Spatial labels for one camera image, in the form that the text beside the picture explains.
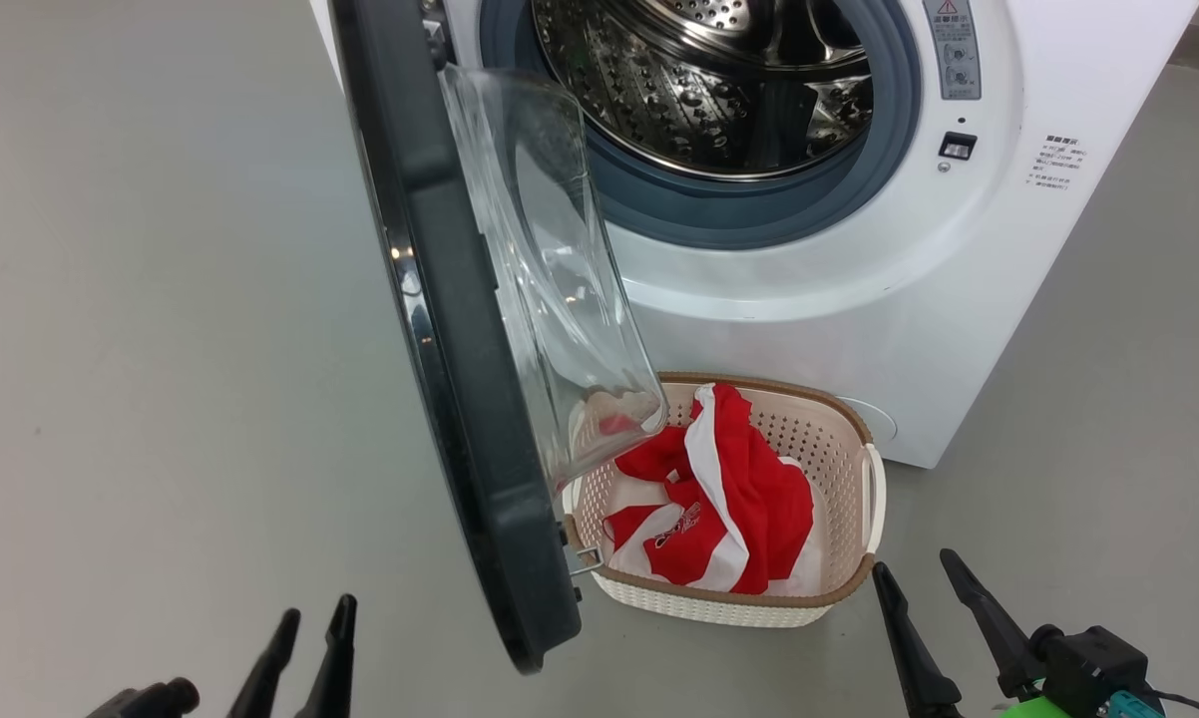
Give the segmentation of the grey warning label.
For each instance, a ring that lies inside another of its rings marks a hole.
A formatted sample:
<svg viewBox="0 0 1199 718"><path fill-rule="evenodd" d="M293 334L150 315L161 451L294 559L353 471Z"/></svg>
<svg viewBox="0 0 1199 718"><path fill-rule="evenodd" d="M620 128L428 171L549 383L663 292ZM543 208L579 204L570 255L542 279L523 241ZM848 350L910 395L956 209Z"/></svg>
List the grey warning label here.
<svg viewBox="0 0 1199 718"><path fill-rule="evenodd" d="M982 99L980 44L971 0L922 0L946 101Z"/></svg>

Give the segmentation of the metal washing machine door hinge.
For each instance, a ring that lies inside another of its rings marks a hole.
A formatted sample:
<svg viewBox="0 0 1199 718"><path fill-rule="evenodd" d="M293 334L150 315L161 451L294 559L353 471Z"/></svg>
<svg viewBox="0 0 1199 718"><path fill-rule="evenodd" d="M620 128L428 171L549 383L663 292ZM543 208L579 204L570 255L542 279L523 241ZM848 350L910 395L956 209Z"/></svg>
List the metal washing machine door hinge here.
<svg viewBox="0 0 1199 718"><path fill-rule="evenodd" d="M420 0L420 10L426 34L428 53L436 72L450 64L457 64L452 28L448 23L444 0Z"/></svg>

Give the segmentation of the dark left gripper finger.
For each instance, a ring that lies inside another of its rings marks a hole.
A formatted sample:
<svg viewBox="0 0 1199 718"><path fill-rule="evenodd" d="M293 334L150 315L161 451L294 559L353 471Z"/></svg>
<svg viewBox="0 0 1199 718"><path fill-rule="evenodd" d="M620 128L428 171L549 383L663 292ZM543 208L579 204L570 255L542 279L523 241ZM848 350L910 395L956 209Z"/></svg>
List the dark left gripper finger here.
<svg viewBox="0 0 1199 718"><path fill-rule="evenodd" d="M281 614L275 632L258 654L257 660L225 713L225 718L271 718L275 708L277 684L281 672L293 657L295 640L300 626L297 608L288 608Z"/></svg>
<svg viewBox="0 0 1199 718"><path fill-rule="evenodd" d="M325 632L325 654L306 704L294 718L349 718L359 601L341 595Z"/></svg>

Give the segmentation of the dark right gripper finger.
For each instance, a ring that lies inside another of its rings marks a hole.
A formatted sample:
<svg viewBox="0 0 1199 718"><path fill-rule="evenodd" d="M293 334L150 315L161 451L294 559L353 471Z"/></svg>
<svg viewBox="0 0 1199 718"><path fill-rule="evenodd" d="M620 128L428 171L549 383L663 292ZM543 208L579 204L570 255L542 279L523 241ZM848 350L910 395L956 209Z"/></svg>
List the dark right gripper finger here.
<svg viewBox="0 0 1199 718"><path fill-rule="evenodd" d="M962 690L941 671L909 616L909 602L881 560L872 571L906 718L964 718Z"/></svg>
<svg viewBox="0 0 1199 718"><path fill-rule="evenodd" d="M992 652L1001 694L1018 701L1040 698L1040 682L1046 678L1046 668L1034 658L1026 633L1010 617L992 591L980 583L958 553L942 548L939 559L957 599L974 614Z"/></svg>

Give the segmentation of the white front-load washing machine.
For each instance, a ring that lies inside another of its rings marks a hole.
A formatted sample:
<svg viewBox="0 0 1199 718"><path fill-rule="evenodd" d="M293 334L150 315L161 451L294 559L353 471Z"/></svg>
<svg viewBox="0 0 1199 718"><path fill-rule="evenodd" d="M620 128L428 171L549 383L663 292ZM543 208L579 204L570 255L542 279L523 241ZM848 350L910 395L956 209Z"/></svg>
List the white front-load washing machine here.
<svg viewBox="0 0 1199 718"><path fill-rule="evenodd" d="M466 58L472 0L444 4L454 64L498 70ZM855 397L899 426L882 455L935 467L1199 0L971 0L980 101L942 99L923 1L902 5L922 109L900 171L858 213L759 251L664 245L600 213L653 372ZM939 158L946 132L978 137L971 159ZM1026 183L1046 135L1087 150L1070 191Z"/></svg>

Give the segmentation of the white warning text sticker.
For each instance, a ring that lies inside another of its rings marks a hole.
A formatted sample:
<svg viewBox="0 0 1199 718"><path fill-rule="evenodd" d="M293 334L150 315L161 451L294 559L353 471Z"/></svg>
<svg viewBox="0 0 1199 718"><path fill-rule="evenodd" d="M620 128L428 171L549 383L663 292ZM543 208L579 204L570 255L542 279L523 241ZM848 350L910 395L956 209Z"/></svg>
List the white warning text sticker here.
<svg viewBox="0 0 1199 718"><path fill-rule="evenodd" d="M1029 161L1028 186L1046 191L1070 191L1081 176L1087 150L1067 135L1046 135Z"/></svg>

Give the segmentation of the stainless steel washing machine drum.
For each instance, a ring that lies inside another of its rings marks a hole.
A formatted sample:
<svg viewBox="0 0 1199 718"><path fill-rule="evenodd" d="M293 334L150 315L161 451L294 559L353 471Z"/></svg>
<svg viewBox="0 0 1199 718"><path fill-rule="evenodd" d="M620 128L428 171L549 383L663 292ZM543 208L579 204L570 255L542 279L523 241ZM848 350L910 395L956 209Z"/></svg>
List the stainless steel washing machine drum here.
<svg viewBox="0 0 1199 718"><path fill-rule="evenodd" d="M682 176L793 176L872 122L835 0L531 0L546 65L601 135Z"/></svg>

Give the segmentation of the round white filter cover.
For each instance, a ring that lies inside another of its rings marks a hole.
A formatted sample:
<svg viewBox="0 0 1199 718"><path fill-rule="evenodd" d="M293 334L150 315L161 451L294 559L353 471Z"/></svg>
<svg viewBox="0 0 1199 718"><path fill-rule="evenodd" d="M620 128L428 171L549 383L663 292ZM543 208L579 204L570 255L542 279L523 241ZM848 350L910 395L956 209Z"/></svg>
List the round white filter cover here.
<svg viewBox="0 0 1199 718"><path fill-rule="evenodd" d="M855 399L855 397L840 396L838 399L851 408L855 414L858 414L860 420L863 420L864 427L869 429L873 444L876 447L890 444L894 440L897 433L899 433L899 426L897 426L890 414L882 412L882 409Z"/></svg>

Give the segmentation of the black round glass washer door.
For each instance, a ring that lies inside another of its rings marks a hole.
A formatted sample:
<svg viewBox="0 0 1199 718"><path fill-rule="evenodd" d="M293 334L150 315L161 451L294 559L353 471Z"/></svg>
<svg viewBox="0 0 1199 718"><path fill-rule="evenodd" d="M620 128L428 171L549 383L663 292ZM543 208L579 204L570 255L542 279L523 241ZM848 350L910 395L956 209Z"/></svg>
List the black round glass washer door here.
<svg viewBox="0 0 1199 718"><path fill-rule="evenodd" d="M580 102L432 64L420 0L311 0L428 428L510 660L582 632L564 489L665 427L600 213Z"/></svg>

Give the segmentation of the cream basket with brown rim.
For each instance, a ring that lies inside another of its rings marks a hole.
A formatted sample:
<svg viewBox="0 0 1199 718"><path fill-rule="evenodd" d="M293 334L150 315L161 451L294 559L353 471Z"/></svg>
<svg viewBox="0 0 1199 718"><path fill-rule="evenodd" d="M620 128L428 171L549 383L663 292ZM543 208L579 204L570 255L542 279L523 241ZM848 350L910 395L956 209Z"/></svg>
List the cream basket with brown rim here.
<svg viewBox="0 0 1199 718"><path fill-rule="evenodd" d="M870 577L882 541L887 479L882 455L855 409L827 392L754 378L662 372L669 422L689 420L695 387L735 386L753 405L751 422L779 455L803 467L813 494L811 547L817 559L811 595L735 595L673 586L611 566L602 519L617 467L596 467L564 489L564 532L583 568L609 598L663 616L753 628L796 628L854 595Z"/></svg>

